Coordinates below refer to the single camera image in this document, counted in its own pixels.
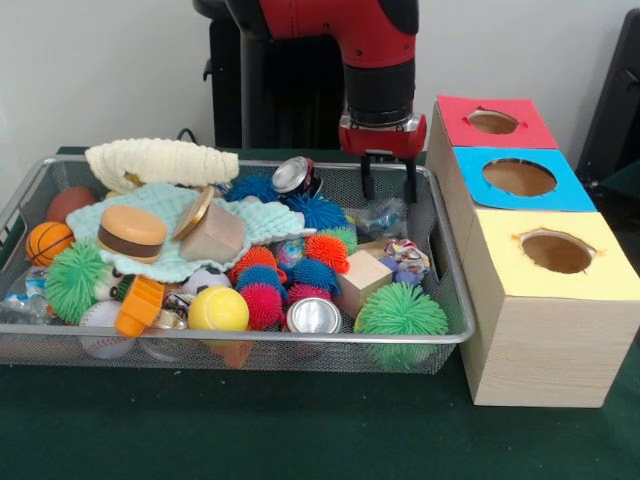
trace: shape sorter box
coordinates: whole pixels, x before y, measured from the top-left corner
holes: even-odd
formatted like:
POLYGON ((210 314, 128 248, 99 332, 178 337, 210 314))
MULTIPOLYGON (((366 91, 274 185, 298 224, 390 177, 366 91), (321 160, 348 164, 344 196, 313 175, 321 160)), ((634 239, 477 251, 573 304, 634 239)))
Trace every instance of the shape sorter box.
POLYGON ((463 261, 477 208, 595 211, 556 147, 530 100, 438 97, 427 166, 463 261))
POLYGON ((476 405, 603 404, 640 326, 640 279, 599 213, 479 209, 463 268, 476 405))

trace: blue spiky ball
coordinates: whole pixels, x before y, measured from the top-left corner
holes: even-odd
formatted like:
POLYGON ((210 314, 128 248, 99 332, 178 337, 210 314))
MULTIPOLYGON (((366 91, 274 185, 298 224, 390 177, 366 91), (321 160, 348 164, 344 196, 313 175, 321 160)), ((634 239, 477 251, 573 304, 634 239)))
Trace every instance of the blue spiky ball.
POLYGON ((240 277, 238 277, 236 290, 242 292, 245 287, 255 283, 264 283, 266 285, 273 286, 276 290, 278 290, 278 293, 280 293, 282 301, 287 301, 287 291, 280 283, 278 272, 276 272, 273 268, 266 265, 255 265, 253 267, 247 268, 240 274, 240 277))
POLYGON ((349 220, 344 210, 337 203, 321 195, 295 195, 287 199, 287 205, 294 212, 304 215, 306 228, 327 230, 329 228, 348 227, 349 220))
POLYGON ((321 288, 332 295, 340 295, 336 273, 325 264, 310 258, 303 258, 293 267, 293 283, 321 288))
POLYGON ((263 203, 277 201, 278 194, 273 189, 271 177, 267 175, 249 175, 241 178, 233 184, 233 187, 224 198, 227 202, 237 202, 251 196, 258 197, 263 203))

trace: metal mesh basket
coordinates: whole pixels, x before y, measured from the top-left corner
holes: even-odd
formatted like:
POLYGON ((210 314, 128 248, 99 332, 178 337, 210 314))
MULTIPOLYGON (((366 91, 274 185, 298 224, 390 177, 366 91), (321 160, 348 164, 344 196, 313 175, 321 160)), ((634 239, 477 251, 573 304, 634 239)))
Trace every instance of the metal mesh basket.
MULTIPOLYGON (((241 176, 270 175, 277 165, 277 162, 243 161, 241 176)), ((327 196, 351 213, 366 208, 357 165, 319 164, 318 168, 327 196)), ((378 164, 372 168, 379 198, 401 196, 403 167, 378 164)), ((419 167, 418 173, 418 202, 404 212, 403 233, 435 261, 436 268, 425 277, 423 288, 447 314, 450 322, 447 335, 358 335, 353 333, 353 319, 342 312, 343 328, 339 334, 148 330, 126 355, 101 360, 87 354, 81 339, 117 337, 113 329, 7 324, 0 318, 0 363, 224 369, 229 368, 229 362, 220 353, 227 352, 232 357, 230 352, 244 350, 249 352, 241 367, 246 370, 383 372, 389 371, 388 366, 374 359, 389 353, 414 359, 411 368, 393 371, 433 374, 455 345, 472 335, 475 320, 437 182, 424 168, 419 167)), ((2 256, 6 259, 0 275, 0 298, 30 266, 24 250, 26 232, 45 220, 47 207, 57 193, 73 186, 89 187, 96 195, 106 193, 84 157, 49 158, 33 168, 0 215, 5 237, 2 256), (10 242, 6 237, 11 236, 20 238, 7 251, 10 242)))

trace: orange basketball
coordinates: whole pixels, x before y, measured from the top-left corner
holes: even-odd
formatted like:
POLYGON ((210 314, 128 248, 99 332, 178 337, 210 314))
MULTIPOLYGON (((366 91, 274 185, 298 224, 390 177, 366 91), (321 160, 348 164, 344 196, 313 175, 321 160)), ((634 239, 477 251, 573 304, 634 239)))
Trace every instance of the orange basketball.
POLYGON ((53 257, 70 247, 74 240, 73 232, 64 223, 41 223, 27 237, 27 256, 34 265, 49 267, 53 257))

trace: circular hole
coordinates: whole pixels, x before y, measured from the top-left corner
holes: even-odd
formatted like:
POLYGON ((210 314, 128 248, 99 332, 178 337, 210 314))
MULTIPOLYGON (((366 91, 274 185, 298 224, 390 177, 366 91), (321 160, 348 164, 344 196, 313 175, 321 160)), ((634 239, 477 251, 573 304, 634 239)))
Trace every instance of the circular hole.
POLYGON ((559 273, 578 273, 591 264, 588 247, 559 232, 535 233, 522 242, 525 253, 536 265, 559 273))
POLYGON ((478 130, 493 135, 507 135, 518 128, 515 118, 494 110, 476 110, 469 115, 469 121, 478 130))
POLYGON ((556 188, 553 174, 544 167, 518 158, 496 160, 482 170, 494 187, 521 197, 537 197, 556 188))

